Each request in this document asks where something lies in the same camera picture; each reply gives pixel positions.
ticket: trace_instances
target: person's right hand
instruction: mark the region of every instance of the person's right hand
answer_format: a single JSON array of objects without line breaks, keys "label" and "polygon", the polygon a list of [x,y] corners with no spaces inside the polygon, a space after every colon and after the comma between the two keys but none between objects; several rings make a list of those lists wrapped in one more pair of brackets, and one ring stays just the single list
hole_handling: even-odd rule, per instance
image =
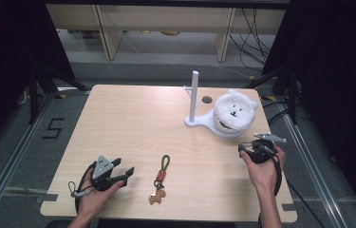
[{"label": "person's right hand", "polygon": [[[284,170],[285,153],[284,151],[276,146],[276,156],[280,160],[281,170]],[[247,164],[249,170],[249,176],[258,194],[260,193],[273,193],[275,188],[275,183],[277,181],[277,175],[275,171],[275,166],[272,160],[268,160],[264,163],[256,164],[252,161],[249,155],[240,151],[240,155],[243,161]]]}]

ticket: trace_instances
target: wooden table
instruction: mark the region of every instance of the wooden table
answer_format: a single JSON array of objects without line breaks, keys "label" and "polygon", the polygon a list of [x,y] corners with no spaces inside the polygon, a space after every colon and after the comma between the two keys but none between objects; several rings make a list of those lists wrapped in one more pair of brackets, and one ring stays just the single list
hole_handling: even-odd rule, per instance
[{"label": "wooden table", "polygon": [[[213,98],[201,103],[196,115],[206,114],[228,88],[200,87],[197,97]],[[257,196],[237,145],[255,140],[254,133],[269,133],[264,110],[253,89],[238,89],[259,102],[251,127],[236,139],[223,139],[205,127],[188,127],[190,98],[183,87],[96,85],[68,143],[48,190],[56,201],[44,201],[44,216],[74,217],[74,198],[68,182],[79,183],[85,169],[100,155],[110,161],[122,158],[112,177],[135,167],[126,187],[112,195],[100,218],[167,219],[208,221],[256,221],[260,212]],[[166,197],[151,205],[154,179],[163,155],[171,162],[163,182]],[[296,211],[283,175],[277,196],[284,222],[294,222]]]}]

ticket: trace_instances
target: white rod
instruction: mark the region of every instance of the white rod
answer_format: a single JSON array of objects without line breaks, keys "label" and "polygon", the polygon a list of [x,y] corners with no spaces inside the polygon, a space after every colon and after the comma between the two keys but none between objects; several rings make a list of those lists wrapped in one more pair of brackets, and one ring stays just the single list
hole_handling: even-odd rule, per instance
[{"label": "white rod", "polygon": [[193,78],[192,78],[192,95],[190,96],[190,118],[189,121],[193,122],[195,120],[195,113],[196,113],[196,101],[197,101],[197,85],[198,85],[198,72],[193,71]]}]

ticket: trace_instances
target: hand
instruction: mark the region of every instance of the hand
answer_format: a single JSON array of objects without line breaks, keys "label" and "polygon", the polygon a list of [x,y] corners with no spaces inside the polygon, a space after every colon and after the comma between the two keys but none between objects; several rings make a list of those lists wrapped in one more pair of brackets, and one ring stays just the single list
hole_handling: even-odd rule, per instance
[{"label": "hand", "polygon": [[[285,153],[278,146],[275,147],[275,150],[277,152],[275,155],[280,160],[281,170],[284,170]],[[256,164],[246,152],[240,151],[240,155],[248,166],[249,176],[257,194],[274,192],[277,175],[272,160]]]},{"label": "hand", "polygon": [[[91,176],[93,172],[94,169],[91,168],[85,175],[82,189],[91,185]],[[68,227],[86,227],[89,222],[102,211],[103,206],[109,197],[118,191],[122,185],[123,180],[120,180],[103,192],[97,191],[94,187],[91,187],[92,191],[88,195],[80,198],[78,215]]]},{"label": "hand", "polygon": [[[281,170],[284,170],[285,153],[278,146],[275,147],[275,150],[277,152],[275,155],[280,160]],[[274,195],[277,174],[273,161],[268,160],[264,163],[256,164],[246,152],[240,151],[240,155],[248,166],[251,182],[257,192],[260,204],[261,226],[281,228],[281,218],[279,217]]]}]

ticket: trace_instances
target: keychain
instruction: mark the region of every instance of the keychain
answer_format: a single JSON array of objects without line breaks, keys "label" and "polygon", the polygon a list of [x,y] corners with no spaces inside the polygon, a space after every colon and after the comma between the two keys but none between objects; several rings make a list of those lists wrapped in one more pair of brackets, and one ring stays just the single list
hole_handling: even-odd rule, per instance
[{"label": "keychain", "polygon": [[158,172],[157,177],[154,180],[154,186],[156,187],[156,190],[148,197],[148,200],[150,201],[151,205],[154,204],[154,202],[160,203],[161,199],[166,197],[166,192],[162,183],[166,177],[166,168],[168,167],[170,160],[171,158],[169,157],[169,155],[164,155],[162,157],[160,171]]}]

